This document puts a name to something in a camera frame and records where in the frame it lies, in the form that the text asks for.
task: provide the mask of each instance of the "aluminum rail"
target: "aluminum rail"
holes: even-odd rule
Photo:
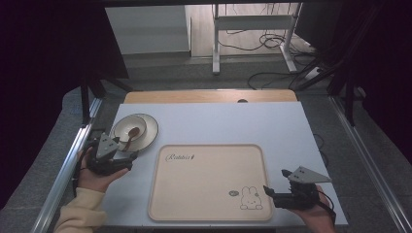
[[[384,176],[373,160],[372,154],[363,143],[363,140],[361,139],[361,136],[359,135],[356,127],[353,127],[351,123],[345,118],[344,108],[340,100],[336,96],[329,97],[329,99],[355,149],[357,150],[363,166],[366,168],[369,177],[372,179],[376,189],[383,199],[394,223],[397,226],[397,229],[402,233],[412,233],[412,226],[409,219],[407,218],[405,211],[403,210],[397,197],[389,187],[387,181],[385,180]]]
[[[30,232],[40,233],[47,232],[52,217],[60,203],[61,197],[66,190],[67,184],[72,178],[72,173],[76,166],[77,161],[77,152],[83,147],[86,142],[87,136],[90,133],[91,126],[94,123],[97,112],[102,103],[101,99],[95,98],[90,106],[90,122],[86,125],[85,128],[81,128],[75,138],[75,141],[72,144],[69,152],[67,153],[66,159],[61,166],[60,172],[57,175],[57,178],[54,181],[54,184],[51,187],[51,191],[45,201],[45,204],[42,207],[37,219],[33,225],[33,228]]]

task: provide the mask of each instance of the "white plate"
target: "white plate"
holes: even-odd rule
[[[152,116],[145,115],[145,114],[130,115],[127,117],[141,117],[146,122],[146,136],[142,138],[141,140],[139,139],[139,140],[132,141],[127,152],[135,152],[137,150],[143,150],[144,148],[148,147],[155,140],[155,137],[157,136],[157,132],[158,132],[157,121]],[[115,126],[112,128],[112,131],[110,132],[111,138],[116,137],[115,128],[117,124],[115,124]],[[122,142],[122,141],[119,142],[119,150],[123,150],[125,146],[126,146],[126,142]]]
[[[117,124],[115,124],[113,135],[114,137],[119,137],[121,142],[127,143],[129,140],[128,132],[132,129],[138,127],[140,129],[139,133],[131,138],[131,141],[144,136],[146,131],[146,121],[136,115],[126,116],[121,119]]]

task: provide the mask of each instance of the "rabbit logo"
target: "rabbit logo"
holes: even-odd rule
[[[261,210],[261,200],[258,196],[258,190],[251,187],[242,188],[242,205],[240,206],[241,210]]]

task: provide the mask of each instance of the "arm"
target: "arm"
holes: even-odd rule
[[[317,185],[320,192],[323,192],[322,188]],[[319,193],[321,201],[329,206],[329,202],[322,193]],[[326,210],[316,205],[314,208],[306,211],[290,210],[297,214],[305,222],[306,226],[314,233],[336,233],[333,222],[330,215]]]
[[[86,167],[86,160],[82,161],[82,168]],[[124,176],[127,169],[116,172],[107,177],[98,176],[88,169],[82,169],[79,175],[77,197],[60,209],[60,218],[54,232],[93,232],[106,220],[106,213],[100,210],[100,204],[110,183]]]

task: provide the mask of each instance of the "beige tray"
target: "beige tray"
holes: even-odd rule
[[[154,220],[268,220],[273,203],[257,145],[164,146],[149,216]]]

